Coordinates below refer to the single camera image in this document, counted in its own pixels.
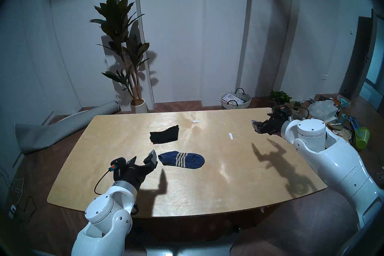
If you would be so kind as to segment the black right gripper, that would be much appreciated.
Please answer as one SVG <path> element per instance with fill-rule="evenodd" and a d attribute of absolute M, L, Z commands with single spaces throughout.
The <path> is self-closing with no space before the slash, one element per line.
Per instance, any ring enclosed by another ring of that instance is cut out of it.
<path fill-rule="evenodd" d="M 288 120 L 283 117 L 278 117 L 278 113 L 267 113 L 270 117 L 264 122 L 252 120 L 251 124 L 256 133 L 282 136 L 282 128 L 288 124 Z"/>

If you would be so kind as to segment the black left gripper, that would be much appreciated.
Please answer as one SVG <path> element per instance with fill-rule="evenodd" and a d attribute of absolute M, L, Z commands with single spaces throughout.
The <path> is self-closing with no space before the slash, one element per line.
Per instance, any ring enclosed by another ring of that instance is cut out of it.
<path fill-rule="evenodd" d="M 117 164 L 117 168 L 115 169 L 115 182 L 124 181 L 132 185 L 136 190 L 139 190 L 146 176 L 156 169 L 158 161 L 154 149 L 144 159 L 145 165 L 136 165 L 136 158 L 137 156 L 130 159 L 127 163 Z"/>

